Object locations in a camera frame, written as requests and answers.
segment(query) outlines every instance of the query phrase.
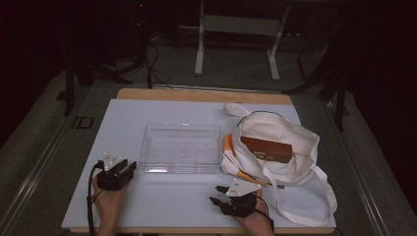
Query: dark background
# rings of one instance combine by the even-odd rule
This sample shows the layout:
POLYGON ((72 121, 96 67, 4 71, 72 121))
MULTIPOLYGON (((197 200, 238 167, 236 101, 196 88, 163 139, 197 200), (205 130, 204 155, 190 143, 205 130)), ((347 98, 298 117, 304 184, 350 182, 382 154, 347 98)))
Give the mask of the dark background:
MULTIPOLYGON (((224 1, 212 1, 209 11, 224 11, 224 1)), ((104 53, 99 58, 105 61, 111 61, 112 55, 118 53, 117 48, 110 54, 106 51, 108 40, 114 42, 117 38, 92 27, 102 22, 97 19, 97 14, 89 14, 89 7, 84 8, 89 16, 82 22, 84 28, 71 28, 74 25, 70 20, 74 14, 79 16, 82 12, 74 6, 90 6, 91 2, 86 2, 1 0, 0 80, 3 89, 0 94, 0 145, 19 126, 49 81, 64 69, 68 39, 74 38, 73 34, 68 35, 68 29, 77 29, 75 35, 83 36, 88 29, 97 29, 95 34, 78 38, 78 41, 92 50, 92 54, 104 53), (88 39, 94 41, 94 36, 103 33, 106 35, 103 43, 93 43, 94 47, 91 47, 88 39)), ((154 0, 152 23, 175 36, 175 26, 198 24, 198 2, 154 0)), ((260 17, 273 16, 273 11, 257 9, 251 1, 240 2, 240 8, 234 10, 238 16, 256 17, 259 13, 262 13, 260 17)), ((123 12, 123 7, 126 3, 117 11, 123 12)), ((302 32, 308 12, 308 7, 295 11, 286 30, 302 32)), ((348 89, 355 94, 361 113, 414 211, 417 211, 417 191, 413 183, 414 166, 417 165, 414 148, 417 140, 417 126, 414 124, 417 107, 414 87, 417 84, 416 13, 416 3, 412 1, 378 1, 374 5, 357 7, 349 11, 334 39, 334 45, 349 69, 348 89)), ((118 14, 110 17, 116 19, 118 14)), ((133 49, 133 53, 140 50, 138 48, 133 49)))

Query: gray floor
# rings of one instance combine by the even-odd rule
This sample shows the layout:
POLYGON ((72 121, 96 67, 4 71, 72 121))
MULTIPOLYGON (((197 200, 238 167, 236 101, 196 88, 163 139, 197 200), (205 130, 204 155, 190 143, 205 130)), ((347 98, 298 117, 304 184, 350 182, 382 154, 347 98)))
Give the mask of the gray floor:
MULTIPOLYGON (((161 80, 155 85, 159 88, 186 86, 279 93, 303 83, 295 60, 303 45, 300 38, 288 36, 280 44, 276 56, 280 82, 270 79, 264 44, 223 45, 209 40, 204 73, 196 77, 195 34, 181 38, 175 46, 162 42, 163 37, 154 42, 158 57, 153 67, 157 78, 153 81, 161 80)), ((149 60, 155 55, 150 49, 149 60)), ((303 57, 307 73, 315 68, 321 55, 323 52, 303 57)), ((143 88, 146 75, 142 69, 125 78, 134 81, 132 87, 143 88)), ((0 150, 0 229, 4 230, 1 235, 73 235, 60 227, 63 216, 108 100, 124 86, 97 75, 92 88, 76 87, 78 105, 72 115, 63 117, 65 103, 55 98, 65 89, 64 85, 62 73, 51 81, 0 150), (94 125, 90 130, 71 129, 75 116, 93 117, 94 125)), ((300 107, 297 111, 303 125, 316 127, 314 131, 321 135, 320 153, 334 156, 334 160, 319 162, 339 202, 335 218, 340 231, 331 235, 417 235, 416 215, 395 182, 353 95, 346 96, 345 131, 340 133, 334 129, 331 107, 318 99, 320 88, 317 85, 293 96, 293 101, 300 107)))

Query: desk leg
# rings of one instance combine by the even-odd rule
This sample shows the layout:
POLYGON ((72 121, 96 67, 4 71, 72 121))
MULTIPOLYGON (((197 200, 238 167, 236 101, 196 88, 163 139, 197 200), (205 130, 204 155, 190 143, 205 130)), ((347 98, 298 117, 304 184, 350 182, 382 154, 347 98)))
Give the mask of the desk leg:
POLYGON ((199 26, 199 48, 197 50, 196 69, 194 73, 200 76, 203 73, 203 61, 205 59, 205 0, 200 1, 200 26, 199 26))
POLYGON ((270 69, 270 74, 272 76, 273 81, 279 81, 278 68, 277 68, 276 61, 275 61, 275 53, 276 53, 276 48, 278 47, 279 41, 281 40, 281 37, 282 37, 282 32, 284 30, 285 22, 288 17, 289 8, 290 8, 289 6, 285 7, 284 14, 282 15, 280 24, 276 30, 275 41, 273 43, 273 46, 271 49, 267 50, 269 69, 270 69))

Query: white canvas bag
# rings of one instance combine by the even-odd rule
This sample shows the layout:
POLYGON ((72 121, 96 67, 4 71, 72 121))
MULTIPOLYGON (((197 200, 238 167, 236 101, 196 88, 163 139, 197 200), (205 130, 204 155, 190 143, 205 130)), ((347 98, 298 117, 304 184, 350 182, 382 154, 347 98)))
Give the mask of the white canvas bag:
POLYGON ((221 163, 223 172, 273 186, 278 211, 294 223, 311 227, 328 224, 336 211, 337 201, 327 175, 316 165, 320 137, 279 114, 267 111, 250 112, 237 103, 226 103, 224 111, 243 118, 232 133, 224 138, 221 163), (292 145, 293 156, 288 163, 258 159, 241 142, 242 136, 292 145), (315 174, 320 178, 328 200, 328 217, 320 220, 282 210, 279 207, 276 186, 300 186, 315 174))

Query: transparent tray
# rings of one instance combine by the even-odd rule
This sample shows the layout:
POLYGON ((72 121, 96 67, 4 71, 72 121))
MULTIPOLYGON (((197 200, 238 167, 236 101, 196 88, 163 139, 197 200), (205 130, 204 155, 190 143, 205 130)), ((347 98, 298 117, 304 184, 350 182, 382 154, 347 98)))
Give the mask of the transparent tray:
POLYGON ((147 124, 140 164, 153 173, 218 173, 220 127, 147 124))

